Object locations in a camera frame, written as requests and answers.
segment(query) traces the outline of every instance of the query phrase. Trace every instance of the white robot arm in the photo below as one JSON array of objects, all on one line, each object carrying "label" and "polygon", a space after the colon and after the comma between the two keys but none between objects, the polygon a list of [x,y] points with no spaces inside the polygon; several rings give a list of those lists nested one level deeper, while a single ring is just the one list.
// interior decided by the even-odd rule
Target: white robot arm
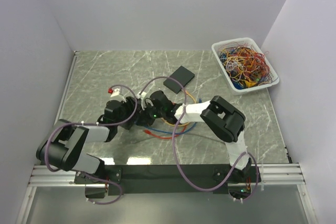
[{"label": "white robot arm", "polygon": [[[203,102],[203,103],[197,103],[197,104],[190,104],[187,105],[186,108],[186,113],[182,117],[180,123],[188,123],[188,122],[204,122],[202,118],[202,113],[203,111],[207,110],[207,108],[211,105],[211,101]],[[183,113],[183,106],[180,106],[175,113],[176,119],[179,119]],[[238,159],[241,153],[247,152],[246,145],[245,145],[245,140],[244,140],[244,131],[241,130],[238,133],[238,138],[237,141],[234,142],[226,142],[226,140],[221,139],[225,142],[228,154],[229,154],[229,161],[230,165],[233,165],[234,162]],[[240,161],[236,165],[236,169],[243,170],[246,165],[248,164],[249,158],[247,155],[243,156]]]}]

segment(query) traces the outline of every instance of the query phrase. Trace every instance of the white enclosure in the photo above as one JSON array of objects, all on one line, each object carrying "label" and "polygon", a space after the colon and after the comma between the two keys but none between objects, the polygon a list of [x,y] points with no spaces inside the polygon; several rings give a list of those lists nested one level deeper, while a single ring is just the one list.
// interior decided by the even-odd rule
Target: white enclosure
[{"label": "white enclosure", "polygon": [[320,223],[334,223],[335,0],[0,0],[2,223],[14,223],[54,123],[74,50],[206,49],[250,37],[280,83],[270,94]]}]

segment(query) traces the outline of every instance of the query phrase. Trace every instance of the marble tabletop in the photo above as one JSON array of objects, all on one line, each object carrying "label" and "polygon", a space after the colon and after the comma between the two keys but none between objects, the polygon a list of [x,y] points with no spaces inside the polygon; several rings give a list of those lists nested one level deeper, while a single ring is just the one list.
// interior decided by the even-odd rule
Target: marble tabletop
[{"label": "marble tabletop", "polygon": [[[150,79],[169,76],[181,65],[195,73],[186,86],[194,97],[207,101],[220,95],[245,114],[245,143],[258,163],[288,163],[267,89],[233,96],[211,51],[77,52],[59,118],[95,122],[110,99],[107,90],[111,85],[125,84],[137,93]],[[154,81],[146,91],[158,89],[174,102],[183,100],[182,92],[176,95],[163,85],[163,80]],[[161,120],[152,126],[172,131]],[[198,123],[191,133],[216,138],[205,123]],[[106,164],[175,164],[171,141],[149,137],[142,127],[134,126],[129,131],[119,127],[111,142],[87,143],[83,150]],[[228,163],[225,145],[220,141],[185,134],[176,143],[182,164]]]}]

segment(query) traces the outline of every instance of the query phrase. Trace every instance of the purple cable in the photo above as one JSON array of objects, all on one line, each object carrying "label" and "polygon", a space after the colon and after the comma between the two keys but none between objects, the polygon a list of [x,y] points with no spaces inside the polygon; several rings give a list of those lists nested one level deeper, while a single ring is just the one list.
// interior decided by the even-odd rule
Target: purple cable
[{"label": "purple cable", "polygon": [[[116,84],[116,85],[112,85],[110,88],[112,89],[112,88],[114,88],[114,87],[124,87],[124,88],[128,89],[128,90],[132,93],[134,99],[137,99],[137,96],[135,95],[135,93],[133,92],[133,90],[131,90],[129,87],[127,87],[127,86],[125,86],[125,85],[123,85],[123,84]],[[137,103],[135,103],[134,110],[133,110],[132,114],[131,114],[127,119],[125,119],[125,120],[123,120],[123,121],[121,121],[121,122],[119,122],[119,123],[107,123],[107,124],[98,124],[98,125],[100,125],[100,126],[116,126],[116,125],[123,124],[123,123],[127,122],[129,119],[131,119],[131,118],[134,116],[137,107],[138,107],[138,105],[137,105]],[[97,126],[97,123],[66,123],[66,124],[63,124],[62,126],[56,128],[56,129],[52,132],[52,134],[51,134],[50,137],[48,138],[48,141],[47,141],[47,144],[46,144],[45,153],[44,153],[44,162],[46,163],[47,168],[48,168],[49,171],[51,171],[51,172],[57,172],[57,171],[60,170],[60,169],[53,169],[53,168],[50,166],[50,163],[49,163],[49,155],[48,155],[48,154],[49,154],[49,148],[50,148],[50,145],[51,145],[51,140],[54,138],[54,136],[56,135],[56,133],[57,133],[60,129],[62,129],[62,128],[64,128],[64,127],[67,127],[67,126],[71,126],[71,125]],[[88,177],[91,178],[91,179],[95,179],[95,180],[97,180],[97,181],[101,181],[101,182],[104,182],[104,183],[109,183],[109,184],[111,184],[111,185],[117,186],[117,187],[119,188],[119,192],[120,192],[119,196],[118,196],[115,200],[110,201],[110,202],[95,202],[95,201],[93,201],[93,200],[89,200],[89,201],[91,201],[91,202],[95,202],[95,204],[97,204],[97,205],[108,205],[108,204],[114,203],[114,202],[116,202],[118,199],[120,199],[120,197],[121,197],[121,195],[122,195],[122,188],[121,188],[120,185],[118,185],[118,184],[115,183],[115,182],[109,181],[109,180],[104,180],[104,179],[100,179],[100,178],[95,178],[95,177],[93,177],[93,176],[91,176],[91,175],[88,175],[87,173],[85,173],[85,175],[88,176]]]},{"label": "purple cable", "polygon": [[94,201],[93,199],[88,199],[89,202],[92,202],[92,203],[94,203],[96,205],[109,205],[109,204],[112,204],[112,203],[116,202],[117,200],[119,200],[121,198],[121,196],[122,196],[122,187],[120,185],[118,185],[117,183],[112,182],[110,180],[105,180],[105,179],[101,179],[101,178],[95,178],[95,177],[93,177],[93,176],[91,176],[91,175],[89,175],[87,173],[84,173],[84,174],[85,174],[85,176],[87,176],[88,178],[90,178],[92,180],[96,180],[96,181],[103,182],[103,183],[108,183],[110,185],[114,185],[114,186],[118,187],[118,189],[119,189],[119,196],[116,199],[112,200],[112,201],[98,202],[98,201]]},{"label": "purple cable", "polygon": [[[129,87],[123,85],[123,84],[116,84],[116,85],[113,85],[110,87],[110,89],[114,88],[114,87],[123,87],[123,88],[126,88],[128,89],[132,95],[134,96],[135,99],[137,99],[137,96],[135,95],[135,93],[133,92],[133,90],[131,90]],[[119,123],[106,123],[106,124],[99,124],[99,126],[117,126],[117,125],[120,125],[120,124],[123,124],[125,122],[127,122],[129,119],[131,119],[135,112],[136,112],[136,109],[137,109],[138,105],[137,103],[135,103],[135,106],[134,106],[134,110],[132,112],[132,114],[125,120],[119,122]],[[48,138],[48,141],[47,141],[47,144],[46,144],[46,150],[45,150],[45,153],[44,153],[44,162],[46,163],[46,166],[48,168],[49,171],[51,172],[57,172],[59,171],[60,169],[53,169],[51,166],[50,166],[50,163],[49,163],[49,148],[50,148],[50,145],[51,145],[51,140],[54,138],[54,136],[56,135],[56,133],[64,128],[64,127],[67,127],[67,126],[71,126],[71,125],[83,125],[83,126],[97,126],[96,123],[66,123],[66,124],[63,124],[62,126],[56,128],[52,134],[50,135],[50,137]]]},{"label": "purple cable", "polygon": [[[156,78],[153,78],[152,80],[150,80],[146,85],[145,87],[141,90],[140,94],[145,90],[145,88],[154,80],[157,80],[157,79],[170,79],[174,82],[176,82],[183,90],[184,92],[184,104],[186,104],[186,100],[187,100],[187,94],[185,92],[185,89],[183,87],[183,85],[181,83],[179,83],[177,80],[171,78],[171,77],[165,77],[165,76],[160,76],[160,77],[156,77]],[[255,163],[255,167],[256,167],[256,174],[257,174],[257,180],[256,180],[256,185],[255,185],[255,188],[253,189],[253,191],[251,192],[251,194],[243,199],[243,201],[247,200],[248,198],[250,198],[256,191],[257,189],[257,186],[258,186],[258,178],[259,178],[259,170],[258,170],[258,165],[257,165],[257,162],[256,162],[256,159],[252,156],[251,153],[249,152],[243,152],[240,154],[240,156],[238,157],[238,159],[236,160],[236,162],[233,164],[233,166],[231,167],[230,171],[228,172],[228,174],[226,175],[226,177],[223,179],[222,182],[220,182],[217,186],[213,187],[213,188],[202,188],[202,187],[198,187],[196,186],[195,184],[193,184],[188,178],[187,176],[184,174],[182,168],[181,168],[181,165],[179,164],[179,159],[177,157],[177,153],[176,153],[176,141],[175,141],[175,134],[176,134],[176,130],[177,130],[177,127],[181,121],[181,119],[183,118],[183,116],[185,115],[185,107],[183,108],[183,113],[182,115],[180,116],[180,118],[178,119],[178,121],[176,122],[175,124],[175,127],[174,127],[174,130],[173,130],[173,134],[172,134],[172,142],[173,142],[173,154],[174,154],[174,159],[175,159],[175,162],[176,162],[176,165],[177,165],[177,169],[178,171],[180,172],[181,176],[184,178],[184,180],[190,185],[192,186],[193,188],[195,188],[196,190],[199,190],[199,191],[214,191],[218,188],[220,188],[221,186],[223,186],[225,184],[225,182],[229,179],[230,175],[232,174],[234,168],[236,167],[237,163],[239,162],[239,160],[246,154],[248,154],[252,159],[253,159],[253,162]]]}]

